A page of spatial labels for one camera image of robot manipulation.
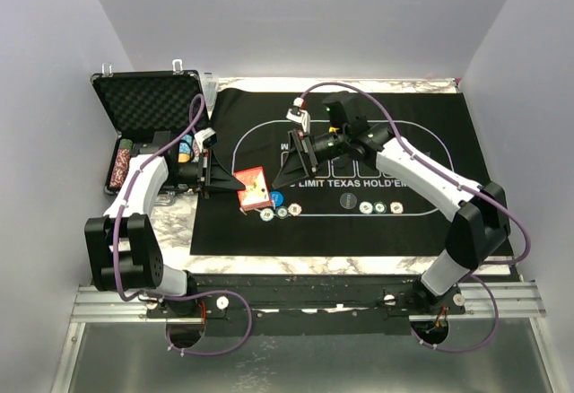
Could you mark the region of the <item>red white poker chip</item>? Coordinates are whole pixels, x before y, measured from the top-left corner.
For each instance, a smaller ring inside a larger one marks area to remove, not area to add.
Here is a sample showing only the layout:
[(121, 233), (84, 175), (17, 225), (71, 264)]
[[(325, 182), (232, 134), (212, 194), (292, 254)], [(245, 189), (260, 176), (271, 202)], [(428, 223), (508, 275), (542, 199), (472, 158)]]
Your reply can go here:
[(299, 204), (293, 203), (289, 205), (288, 212), (292, 216), (299, 216), (302, 213), (302, 208)]
[(389, 209), (392, 214), (402, 214), (404, 212), (404, 206), (400, 202), (392, 202)]

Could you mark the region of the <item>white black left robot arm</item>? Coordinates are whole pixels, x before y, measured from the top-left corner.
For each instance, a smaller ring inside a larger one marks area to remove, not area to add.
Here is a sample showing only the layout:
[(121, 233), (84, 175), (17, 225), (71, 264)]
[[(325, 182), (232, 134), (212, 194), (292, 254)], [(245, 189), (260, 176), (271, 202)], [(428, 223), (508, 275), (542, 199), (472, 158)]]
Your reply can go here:
[(98, 291), (115, 292), (123, 301), (149, 293), (168, 300), (177, 315), (187, 317), (198, 308), (196, 280), (187, 270), (165, 264), (151, 221), (155, 200), (167, 182), (206, 196), (245, 188), (212, 153), (199, 162), (180, 163), (175, 148), (142, 148), (130, 159), (112, 205), (103, 216), (87, 220), (84, 237)]

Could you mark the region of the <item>blue small blind button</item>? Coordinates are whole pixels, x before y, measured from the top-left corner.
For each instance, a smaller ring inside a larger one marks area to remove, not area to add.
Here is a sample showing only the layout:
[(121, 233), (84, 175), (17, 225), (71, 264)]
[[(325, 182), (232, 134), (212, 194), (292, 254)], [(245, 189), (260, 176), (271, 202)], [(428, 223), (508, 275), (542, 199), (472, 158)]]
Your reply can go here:
[(284, 196), (283, 196), (283, 193), (281, 191), (277, 191), (277, 190), (271, 191), (270, 192), (270, 198), (271, 198), (271, 201), (272, 201), (273, 206), (275, 208), (277, 208), (283, 204)]

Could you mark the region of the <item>green white poker chip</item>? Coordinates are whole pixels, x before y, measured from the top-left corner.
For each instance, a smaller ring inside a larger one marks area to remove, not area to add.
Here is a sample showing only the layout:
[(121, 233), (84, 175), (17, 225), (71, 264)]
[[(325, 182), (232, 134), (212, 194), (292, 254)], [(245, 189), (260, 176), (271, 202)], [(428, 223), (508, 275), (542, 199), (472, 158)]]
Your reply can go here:
[(378, 214), (383, 214), (387, 210), (387, 207), (384, 203), (377, 202), (374, 204), (374, 210)]
[(286, 207), (280, 206), (276, 209), (275, 214), (280, 219), (285, 219), (289, 216), (289, 211)]

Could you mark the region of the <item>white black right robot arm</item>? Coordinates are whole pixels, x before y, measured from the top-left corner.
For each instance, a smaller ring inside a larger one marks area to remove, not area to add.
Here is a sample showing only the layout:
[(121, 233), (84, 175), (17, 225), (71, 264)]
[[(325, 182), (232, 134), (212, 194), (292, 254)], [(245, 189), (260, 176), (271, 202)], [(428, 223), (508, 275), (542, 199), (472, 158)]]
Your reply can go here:
[(273, 188), (313, 178), (322, 163), (347, 155), (399, 179), (450, 222), (444, 249), (413, 283), (413, 305), (422, 313), (442, 307), (452, 287), (481, 266), (509, 236), (506, 195), (500, 185), (481, 186), (461, 178), (383, 124), (367, 126), (360, 133), (349, 125), (323, 135), (293, 129), (288, 138), (287, 157)]

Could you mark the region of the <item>red playing card box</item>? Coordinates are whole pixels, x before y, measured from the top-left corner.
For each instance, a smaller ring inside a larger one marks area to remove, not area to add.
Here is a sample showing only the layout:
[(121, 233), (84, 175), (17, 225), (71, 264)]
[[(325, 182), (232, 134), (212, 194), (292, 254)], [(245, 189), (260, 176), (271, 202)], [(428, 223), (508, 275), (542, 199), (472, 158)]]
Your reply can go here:
[(263, 167), (236, 171), (233, 176), (245, 186), (243, 190), (238, 191), (239, 207), (242, 211), (247, 212), (273, 205)]

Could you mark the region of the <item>black dealer button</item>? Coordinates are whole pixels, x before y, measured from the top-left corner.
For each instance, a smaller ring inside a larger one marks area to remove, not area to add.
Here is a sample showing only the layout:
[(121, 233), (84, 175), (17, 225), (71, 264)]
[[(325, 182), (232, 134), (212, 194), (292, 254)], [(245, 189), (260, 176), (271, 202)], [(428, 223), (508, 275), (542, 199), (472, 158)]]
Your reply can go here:
[(341, 207), (345, 210), (352, 210), (358, 204), (358, 198), (353, 193), (345, 192), (339, 198)]

